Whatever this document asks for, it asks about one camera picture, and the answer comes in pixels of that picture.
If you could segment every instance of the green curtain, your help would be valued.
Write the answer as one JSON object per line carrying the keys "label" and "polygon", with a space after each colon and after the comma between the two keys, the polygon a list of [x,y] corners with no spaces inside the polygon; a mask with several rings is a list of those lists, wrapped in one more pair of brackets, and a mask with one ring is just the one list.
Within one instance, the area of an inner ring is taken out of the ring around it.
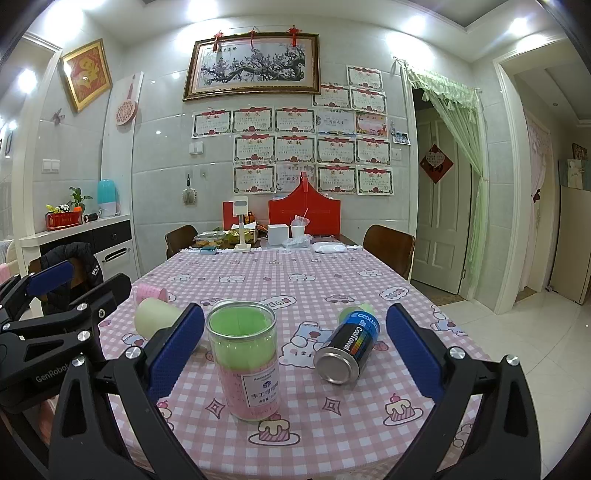
{"label": "green curtain", "polygon": [[480,278],[488,228],[488,175],[484,172],[482,146],[478,126],[479,98],[475,89],[433,72],[413,70],[402,61],[414,88],[425,91],[423,100],[430,100],[478,175],[478,190],[472,237],[468,243],[466,261],[470,285],[474,288]]}

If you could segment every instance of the red tassel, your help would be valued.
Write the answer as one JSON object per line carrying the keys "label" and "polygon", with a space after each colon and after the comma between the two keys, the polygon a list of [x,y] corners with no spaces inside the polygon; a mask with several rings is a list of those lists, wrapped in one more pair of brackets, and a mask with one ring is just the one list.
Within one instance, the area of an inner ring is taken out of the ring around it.
{"label": "red tassel", "polygon": [[256,33],[256,31],[255,31],[255,27],[252,27],[252,30],[250,30],[250,32],[249,32],[249,33],[250,33],[250,35],[251,35],[251,48],[252,48],[252,39],[254,38],[254,36],[255,36],[255,33]]}
{"label": "red tassel", "polygon": [[291,46],[295,47],[296,46],[296,35],[299,32],[301,32],[301,30],[299,28],[296,28],[295,25],[292,25],[292,27],[287,32],[291,33]]}
{"label": "red tassel", "polygon": [[215,38],[215,40],[213,41],[213,48],[212,48],[212,50],[213,51],[217,51],[217,42],[219,41],[220,38],[223,37],[222,31],[220,30],[213,37]]}

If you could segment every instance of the dining table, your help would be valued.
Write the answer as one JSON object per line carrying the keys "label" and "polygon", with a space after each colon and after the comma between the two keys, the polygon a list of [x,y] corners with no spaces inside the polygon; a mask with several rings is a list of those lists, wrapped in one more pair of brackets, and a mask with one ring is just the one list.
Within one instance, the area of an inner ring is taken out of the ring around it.
{"label": "dining table", "polygon": [[[474,359],[488,359],[453,319],[362,247],[333,254],[307,248],[215,255],[181,251],[136,281],[129,299],[99,324],[107,359],[147,342],[134,328],[133,293],[139,283],[166,288],[169,303],[180,309],[193,302],[207,314],[216,302],[232,299],[262,302],[275,312],[281,406],[266,423],[230,414],[206,333],[171,394],[157,403],[180,444],[212,480],[384,478],[434,407],[386,334],[386,312],[396,302],[446,347],[460,346]],[[314,344],[328,340],[343,309],[360,304],[372,306],[381,332],[359,379],[333,385],[314,371]],[[149,468],[121,399],[110,398],[134,462]],[[441,468],[458,460],[479,402],[477,396],[470,400]],[[407,407],[403,415],[400,405]],[[288,436],[261,436],[273,422],[287,427]]]}

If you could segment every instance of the transparent jar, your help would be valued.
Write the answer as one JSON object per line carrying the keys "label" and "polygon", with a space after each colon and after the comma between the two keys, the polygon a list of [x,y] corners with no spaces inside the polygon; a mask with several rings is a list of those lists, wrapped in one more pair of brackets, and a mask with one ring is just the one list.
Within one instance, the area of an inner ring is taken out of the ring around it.
{"label": "transparent jar", "polygon": [[259,421],[280,405],[275,312],[253,301],[225,300],[206,327],[217,375],[230,413]]}

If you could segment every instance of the drawer handle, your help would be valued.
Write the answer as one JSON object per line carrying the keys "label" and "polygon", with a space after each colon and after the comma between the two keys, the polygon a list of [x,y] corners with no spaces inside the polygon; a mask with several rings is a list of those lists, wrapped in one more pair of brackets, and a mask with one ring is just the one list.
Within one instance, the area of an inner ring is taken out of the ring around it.
{"label": "drawer handle", "polygon": [[117,251],[107,255],[105,257],[105,259],[103,260],[103,263],[110,262],[111,260],[114,260],[115,258],[119,258],[121,255],[125,255],[128,252],[131,252],[130,248],[122,248],[120,250],[117,250]]}

